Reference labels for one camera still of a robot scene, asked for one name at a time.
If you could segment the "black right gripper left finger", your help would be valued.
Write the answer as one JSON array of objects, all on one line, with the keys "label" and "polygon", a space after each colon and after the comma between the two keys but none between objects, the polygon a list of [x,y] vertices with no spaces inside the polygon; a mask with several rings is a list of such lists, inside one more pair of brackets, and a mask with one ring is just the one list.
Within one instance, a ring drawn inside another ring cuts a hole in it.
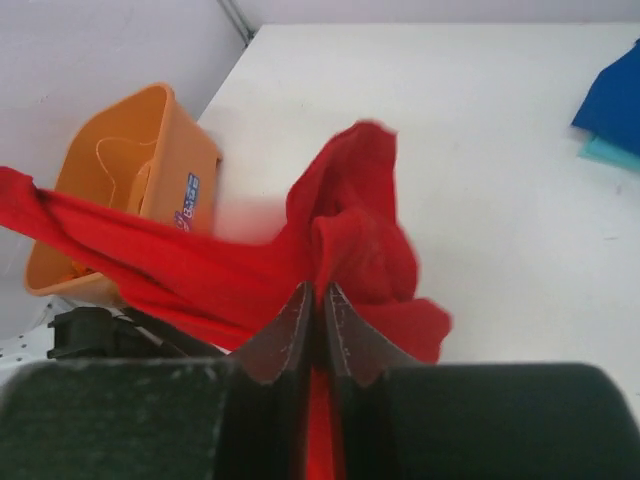
[{"label": "black right gripper left finger", "polygon": [[303,282],[274,320],[234,352],[240,479],[304,479],[314,294]]}]

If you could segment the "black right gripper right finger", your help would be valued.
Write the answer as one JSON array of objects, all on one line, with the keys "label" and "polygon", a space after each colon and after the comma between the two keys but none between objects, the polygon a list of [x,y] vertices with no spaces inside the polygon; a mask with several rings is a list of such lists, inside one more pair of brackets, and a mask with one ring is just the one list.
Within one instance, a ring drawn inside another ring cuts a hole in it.
[{"label": "black right gripper right finger", "polygon": [[323,307],[335,477],[390,479],[399,462],[387,373],[415,359],[365,321],[337,284]]}]

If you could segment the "red t-shirt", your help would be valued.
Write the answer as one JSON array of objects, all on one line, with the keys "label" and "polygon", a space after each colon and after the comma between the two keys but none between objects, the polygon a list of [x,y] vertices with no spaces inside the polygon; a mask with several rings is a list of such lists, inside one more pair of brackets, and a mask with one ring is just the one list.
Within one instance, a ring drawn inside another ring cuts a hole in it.
[{"label": "red t-shirt", "polygon": [[181,233],[1,171],[4,227],[60,248],[114,279],[133,307],[198,339],[238,346],[301,282],[339,285],[356,310],[434,362],[449,315],[416,296],[418,261],[396,219],[396,136],[359,121],[335,135],[291,187],[286,222],[249,245]]}]

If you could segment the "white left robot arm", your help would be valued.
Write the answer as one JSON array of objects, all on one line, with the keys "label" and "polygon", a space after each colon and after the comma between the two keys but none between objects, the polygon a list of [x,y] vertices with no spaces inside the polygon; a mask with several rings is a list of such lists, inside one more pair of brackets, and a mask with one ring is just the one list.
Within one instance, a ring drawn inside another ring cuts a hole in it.
[{"label": "white left robot arm", "polygon": [[53,330],[50,360],[81,358],[154,359],[223,357],[214,345],[139,310],[113,314],[102,307],[78,307],[48,323]]}]

